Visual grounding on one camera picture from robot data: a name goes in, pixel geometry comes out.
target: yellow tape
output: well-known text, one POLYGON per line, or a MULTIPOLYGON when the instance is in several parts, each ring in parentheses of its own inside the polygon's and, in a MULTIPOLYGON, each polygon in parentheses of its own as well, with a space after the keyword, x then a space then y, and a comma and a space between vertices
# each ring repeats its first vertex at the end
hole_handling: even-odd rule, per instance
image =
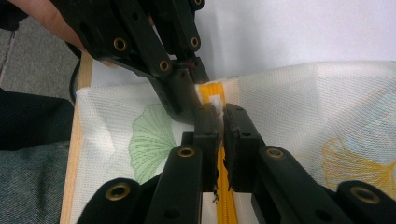
POLYGON ((224 147, 219 149, 218 155, 218 195, 219 202, 217 204, 218 223, 219 224, 236 224, 238 219, 236 216, 235 203, 233 201, 233 192, 228 190, 227 169, 224 167, 223 159, 225 158, 224 147))
POLYGON ((201 95, 203 104, 210 103, 209 96, 219 95, 225 105, 224 88, 221 82, 200 85, 199 94, 201 95))

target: white mesh cloth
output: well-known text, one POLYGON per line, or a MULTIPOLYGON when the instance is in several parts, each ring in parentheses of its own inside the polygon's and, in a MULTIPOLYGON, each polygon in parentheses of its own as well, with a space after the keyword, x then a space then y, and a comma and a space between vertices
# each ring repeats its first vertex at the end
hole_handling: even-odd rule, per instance
MULTIPOLYGON (((309 63, 221 81, 227 103, 249 113, 267 145, 290 151, 319 184, 359 179, 396 198, 396 63, 309 63)), ((189 125, 173 122, 149 84, 78 92, 83 147, 73 200, 75 223, 108 180, 158 174, 189 125)), ((245 194, 239 223, 257 220, 245 194)), ((203 223, 216 223, 212 195, 203 223)))

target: gray fabric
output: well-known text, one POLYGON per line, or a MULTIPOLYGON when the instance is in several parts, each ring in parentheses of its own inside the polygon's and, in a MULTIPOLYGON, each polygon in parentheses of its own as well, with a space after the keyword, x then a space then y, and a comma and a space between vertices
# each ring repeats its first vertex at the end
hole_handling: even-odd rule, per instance
MULTIPOLYGON (((0 59, 4 60, 9 37, 10 32, 0 32, 0 59)), ((69 100, 68 84, 77 62, 61 39, 27 18, 15 32, 0 87, 69 100)))
POLYGON ((0 223, 59 223, 68 149, 0 151, 0 223))

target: finger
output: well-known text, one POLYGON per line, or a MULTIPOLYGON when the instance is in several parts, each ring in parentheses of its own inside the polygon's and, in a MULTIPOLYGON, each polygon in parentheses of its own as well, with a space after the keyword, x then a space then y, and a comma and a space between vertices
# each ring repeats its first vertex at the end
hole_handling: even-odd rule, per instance
POLYGON ((50 0, 9 0, 26 14, 40 22, 46 29, 64 41, 84 49, 76 32, 66 24, 58 9, 50 0))

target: gray carpet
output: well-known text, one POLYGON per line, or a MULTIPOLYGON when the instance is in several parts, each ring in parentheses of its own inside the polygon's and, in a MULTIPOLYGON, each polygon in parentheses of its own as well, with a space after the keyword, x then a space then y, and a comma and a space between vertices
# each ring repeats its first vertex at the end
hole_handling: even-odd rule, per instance
POLYGON ((68 86, 78 58, 38 22, 27 18, 14 34, 0 30, 0 52, 2 89, 70 100, 68 86))

